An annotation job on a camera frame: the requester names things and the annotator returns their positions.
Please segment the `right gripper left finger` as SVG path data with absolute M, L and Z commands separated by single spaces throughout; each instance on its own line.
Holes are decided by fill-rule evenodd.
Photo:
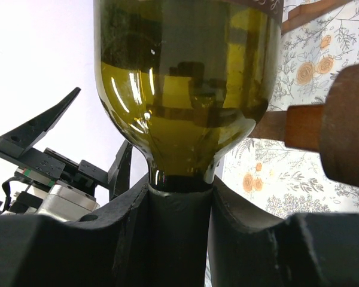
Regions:
M 83 216 L 0 216 L 0 286 L 145 286 L 147 179 Z

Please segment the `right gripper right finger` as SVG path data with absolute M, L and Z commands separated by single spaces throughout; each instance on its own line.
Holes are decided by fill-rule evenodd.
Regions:
M 359 286 L 359 213 L 278 218 L 215 179 L 213 286 Z

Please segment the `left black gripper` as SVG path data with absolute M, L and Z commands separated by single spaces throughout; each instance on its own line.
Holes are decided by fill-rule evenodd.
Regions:
M 107 185 L 100 168 L 33 146 L 61 119 L 81 89 L 74 88 L 59 103 L 0 136 L 0 158 L 17 165 L 14 176 L 2 184 L 6 199 L 4 215 L 45 215 L 61 222 L 78 221 L 99 209 L 98 185 Z M 109 200 L 130 188 L 132 144 L 127 140 L 118 150 L 108 171 Z

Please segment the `brown wooden wine rack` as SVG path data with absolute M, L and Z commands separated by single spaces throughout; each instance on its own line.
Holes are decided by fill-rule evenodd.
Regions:
M 290 1 L 282 36 L 350 2 Z M 359 64 L 338 73 L 324 103 L 270 110 L 251 136 L 316 152 L 328 179 L 359 188 Z

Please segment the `wine bottle brown label back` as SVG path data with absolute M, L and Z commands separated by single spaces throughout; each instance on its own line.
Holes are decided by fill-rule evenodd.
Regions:
M 215 170 L 267 110 L 282 1 L 95 1 L 95 75 L 148 164 L 142 278 L 203 286 Z

